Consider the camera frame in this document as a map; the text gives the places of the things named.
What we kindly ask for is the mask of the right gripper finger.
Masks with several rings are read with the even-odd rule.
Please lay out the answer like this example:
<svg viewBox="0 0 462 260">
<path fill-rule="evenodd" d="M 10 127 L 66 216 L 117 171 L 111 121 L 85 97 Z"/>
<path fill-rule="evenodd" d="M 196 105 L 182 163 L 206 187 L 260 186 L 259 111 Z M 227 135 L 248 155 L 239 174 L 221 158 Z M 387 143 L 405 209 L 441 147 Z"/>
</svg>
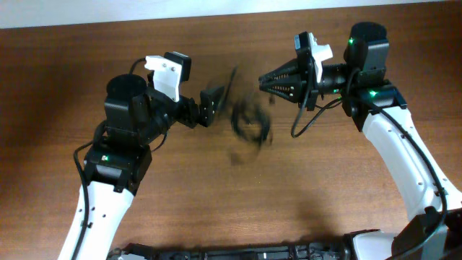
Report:
<svg viewBox="0 0 462 260">
<path fill-rule="evenodd" d="M 260 82 L 259 90 L 277 97 L 283 98 L 291 103 L 298 103 L 302 94 L 303 83 L 301 82 Z"/>
<path fill-rule="evenodd" d="M 260 83 L 274 81 L 283 77 L 291 76 L 299 73 L 299 66 L 297 59 L 293 58 L 288 62 L 281 65 L 279 68 L 261 75 L 258 78 Z"/>
</svg>

